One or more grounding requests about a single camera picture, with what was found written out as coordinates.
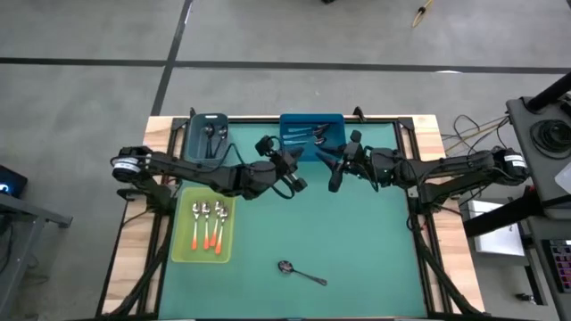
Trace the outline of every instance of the wooden board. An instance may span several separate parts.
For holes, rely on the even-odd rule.
[[[268,116],[259,116],[259,118],[263,119],[267,117]],[[443,142],[440,137],[435,115],[372,115],[369,117],[412,117],[414,119],[421,159],[423,161],[431,161],[445,157]],[[143,143],[155,151],[166,152],[172,119],[172,117],[149,118]],[[175,155],[178,155],[180,151],[181,141],[181,139],[177,141]],[[407,139],[405,139],[405,148],[410,149],[410,144]],[[452,201],[446,202],[444,206],[453,210],[458,209],[457,203]],[[127,207],[125,219],[131,218],[143,210],[145,210],[144,199],[131,202]],[[476,279],[476,271],[474,270],[474,264],[472,262],[470,249],[468,248],[468,241],[464,233],[461,217],[455,213],[443,210],[434,214],[434,222],[446,273],[451,277],[452,282],[456,284],[468,301],[475,308],[483,311],[484,304],[482,302],[482,296]],[[103,313],[113,311],[121,303],[123,298],[125,298],[125,295],[133,288],[143,273],[152,223],[153,214],[145,214],[143,217],[129,222],[129,224],[123,228],[103,305]],[[164,236],[166,225],[166,218],[164,218],[161,224],[161,240]],[[147,301],[148,311],[152,311],[154,307],[157,280],[158,273],[155,274],[151,283],[152,291]],[[438,285],[432,273],[430,281],[436,309],[442,310]]]

